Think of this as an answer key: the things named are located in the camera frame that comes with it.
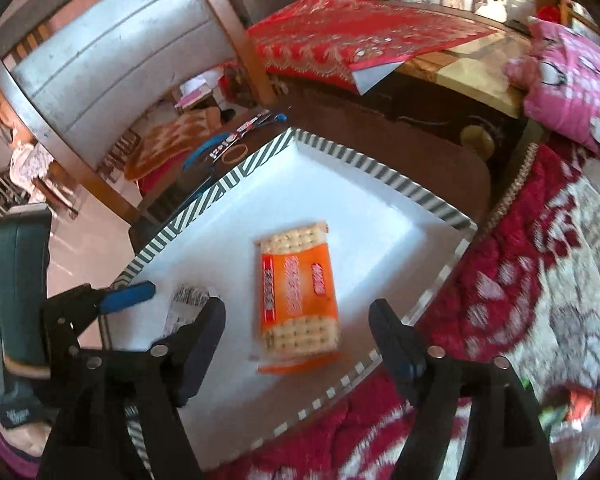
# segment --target red patterned cloth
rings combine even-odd
[[[408,61],[494,32],[456,16],[369,0],[299,0],[249,29],[269,73],[353,91],[355,70]]]
[[[600,194],[546,146],[533,146],[492,229],[465,253],[416,325],[454,357],[504,354],[542,396],[600,381]],[[467,410],[442,479],[455,478]],[[212,480],[388,478],[413,422],[384,370],[320,420],[208,473]]]

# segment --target floor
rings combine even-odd
[[[131,204],[140,202],[135,184],[120,178],[114,187]],[[46,275],[49,296],[83,283],[94,288],[107,287],[134,257],[125,221],[83,188],[76,192],[75,206],[79,211],[77,219],[72,221],[66,213],[60,213],[52,224],[51,263]],[[101,346],[97,324],[83,333],[80,344],[89,348]]]

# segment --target pink cartoon fabric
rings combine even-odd
[[[600,156],[600,47],[558,23],[529,29],[531,51],[505,67],[528,90],[525,114]]]

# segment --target cracker package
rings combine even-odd
[[[338,348],[338,307],[319,222],[262,240],[261,372],[311,368]]]

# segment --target wooden table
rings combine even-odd
[[[517,119],[522,116],[524,94],[509,85],[504,65],[529,47],[524,36],[498,31],[443,52],[417,56],[397,72],[450,88]]]
[[[404,123],[391,122],[379,114],[334,96],[320,100],[295,91],[273,110],[288,115],[288,123],[264,126],[244,137],[248,153],[253,153],[290,126],[334,140],[400,171],[421,186],[480,222],[490,200],[490,175],[475,154],[447,140],[437,138]],[[236,118],[223,128],[235,130],[255,111]],[[217,178],[235,164],[216,164]],[[208,163],[196,164],[181,172],[174,167],[140,204],[141,219],[130,229],[136,252],[158,232],[160,225],[208,176]]]

